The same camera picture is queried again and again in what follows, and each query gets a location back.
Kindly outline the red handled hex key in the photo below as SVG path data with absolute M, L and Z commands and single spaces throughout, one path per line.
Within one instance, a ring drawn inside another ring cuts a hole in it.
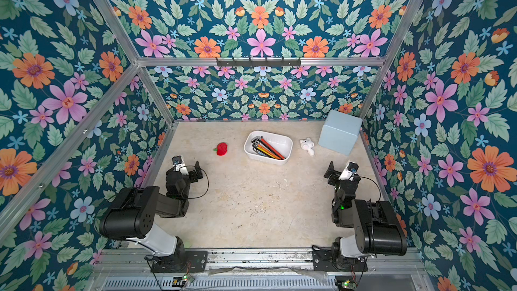
M 268 149 L 270 152 L 273 152 L 278 159 L 284 160 L 285 157 L 280 152 L 278 152 L 270 143 L 268 143 L 264 138 L 260 139 L 260 142 L 263 146 L 265 146 L 266 149 Z

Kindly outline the orange handled hex key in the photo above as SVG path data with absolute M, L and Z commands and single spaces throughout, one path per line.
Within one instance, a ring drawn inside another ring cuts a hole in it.
M 266 145 L 263 145 L 262 143 L 255 142 L 253 144 L 254 149 L 260 151 L 261 153 L 265 154 L 267 157 L 275 159 L 275 160 L 282 160 L 282 157 L 272 150 L 270 150 Z

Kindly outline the yellow handled hex key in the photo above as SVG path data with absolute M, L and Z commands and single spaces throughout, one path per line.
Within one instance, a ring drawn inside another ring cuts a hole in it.
M 256 147 L 254 147 L 254 149 L 256 151 L 259 151 L 260 153 L 264 154 L 265 156 L 267 156 L 269 158 L 278 160 L 278 157 L 273 152 L 270 152 L 268 149 L 266 149 L 264 147 L 261 147 L 261 146 L 258 145 Z

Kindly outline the large black hex key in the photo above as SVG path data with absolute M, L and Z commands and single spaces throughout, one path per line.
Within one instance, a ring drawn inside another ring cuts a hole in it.
M 252 148 L 257 154 L 271 159 L 277 159 L 276 155 L 272 151 L 270 151 L 269 148 L 263 145 L 260 137 L 254 137 L 251 142 Z

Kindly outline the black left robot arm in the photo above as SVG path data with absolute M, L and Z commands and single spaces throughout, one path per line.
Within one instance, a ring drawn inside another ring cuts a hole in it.
M 109 239 L 129 241 L 142 246 L 158 258 L 185 258 L 183 241 L 158 224 L 155 218 L 183 218 L 187 214 L 193 183 L 207 179 L 207 173 L 196 162 L 186 165 L 174 161 L 166 172 L 166 194 L 157 186 L 124 188 L 116 194 L 100 220 L 98 232 Z

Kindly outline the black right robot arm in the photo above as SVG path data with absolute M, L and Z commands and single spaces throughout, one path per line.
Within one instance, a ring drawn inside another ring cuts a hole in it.
M 368 255 L 404 256 L 407 252 L 405 233 L 388 201 L 358 199 L 356 191 L 364 179 L 359 166 L 349 162 L 338 171 L 332 162 L 324 178 L 334 188 L 331 219 L 338 228 L 350 228 L 354 234 L 338 237 L 331 246 L 333 258 L 361 258 Z

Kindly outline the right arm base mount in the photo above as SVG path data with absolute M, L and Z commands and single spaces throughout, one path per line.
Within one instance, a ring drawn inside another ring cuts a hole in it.
M 314 271 L 319 272 L 365 272 L 368 270 L 365 257 L 346 257 L 341 254 L 339 243 L 330 247 L 311 246 Z

